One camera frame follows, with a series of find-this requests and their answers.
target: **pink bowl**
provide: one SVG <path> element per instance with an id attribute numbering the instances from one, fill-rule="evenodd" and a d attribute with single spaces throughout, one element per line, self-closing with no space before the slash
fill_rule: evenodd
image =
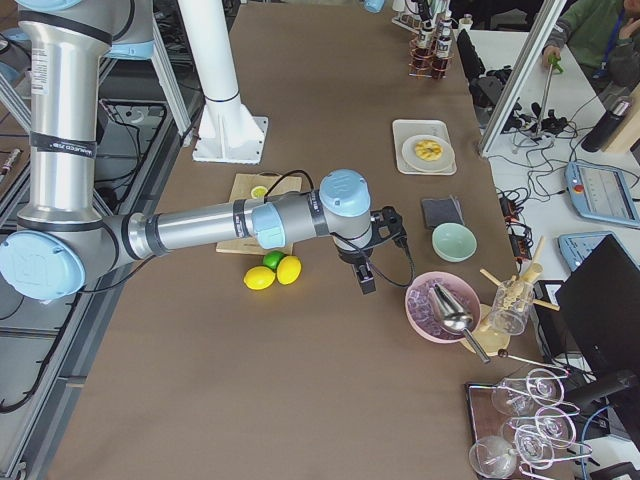
<path id="1" fill-rule="evenodd" d="M 427 272 L 418 276 L 407 289 L 404 308 L 407 318 L 418 335 L 435 343 L 455 343 L 464 338 L 447 332 L 436 320 L 428 300 L 429 291 L 440 284 L 464 305 L 473 315 L 475 328 L 480 322 L 480 300 L 476 292 L 460 277 L 446 272 Z"/>

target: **green bowl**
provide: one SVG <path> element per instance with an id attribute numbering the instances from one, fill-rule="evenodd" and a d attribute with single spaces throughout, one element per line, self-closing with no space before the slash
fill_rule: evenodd
<path id="1" fill-rule="evenodd" d="M 438 225 L 431 236 L 433 249 L 448 262 L 461 262 L 476 252 L 478 242 L 475 235 L 459 223 Z"/>

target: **white pillar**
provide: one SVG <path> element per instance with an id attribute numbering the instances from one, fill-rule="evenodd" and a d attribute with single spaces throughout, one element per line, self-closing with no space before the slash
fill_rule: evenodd
<path id="1" fill-rule="evenodd" d="M 179 0 L 206 105 L 194 160 L 260 163 L 268 121 L 242 104 L 221 0 Z"/>

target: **glass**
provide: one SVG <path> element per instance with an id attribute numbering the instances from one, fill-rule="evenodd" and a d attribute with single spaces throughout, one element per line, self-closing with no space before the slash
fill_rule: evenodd
<path id="1" fill-rule="evenodd" d="M 545 368 L 534 368 L 525 378 L 505 377 L 493 389 L 491 403 L 505 415 L 531 416 L 540 406 L 553 407 L 562 403 L 561 378 L 564 377 Z"/>
<path id="2" fill-rule="evenodd" d="M 551 480 L 533 473 L 556 462 L 591 456 L 591 448 L 575 442 L 575 426 L 555 407 L 542 407 L 535 417 L 511 418 L 502 425 L 502 435 L 479 438 L 469 450 L 469 462 L 476 473 L 487 478 L 510 478 L 516 468 L 531 478 Z M 565 455 L 570 448 L 586 453 Z"/>
<path id="3" fill-rule="evenodd" d="M 473 444 L 469 463 L 483 477 L 509 478 L 518 466 L 518 452 L 504 438 L 491 435 Z"/>
<path id="4" fill-rule="evenodd" d="M 533 285 L 522 280 L 507 280 L 498 286 L 487 318 L 495 330 L 520 335 L 527 326 L 531 305 Z"/>

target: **spoon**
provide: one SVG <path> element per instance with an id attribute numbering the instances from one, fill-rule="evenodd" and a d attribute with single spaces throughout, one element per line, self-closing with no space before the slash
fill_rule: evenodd
<path id="1" fill-rule="evenodd" d="M 430 296 L 432 304 L 435 303 L 434 310 L 436 319 L 442 327 L 449 333 L 462 334 L 467 339 L 471 348 L 482 359 L 482 363 L 489 363 L 491 359 L 484 351 L 482 345 L 471 334 L 469 327 L 473 325 L 473 316 L 458 302 L 454 296 L 442 285 L 436 284 Z"/>

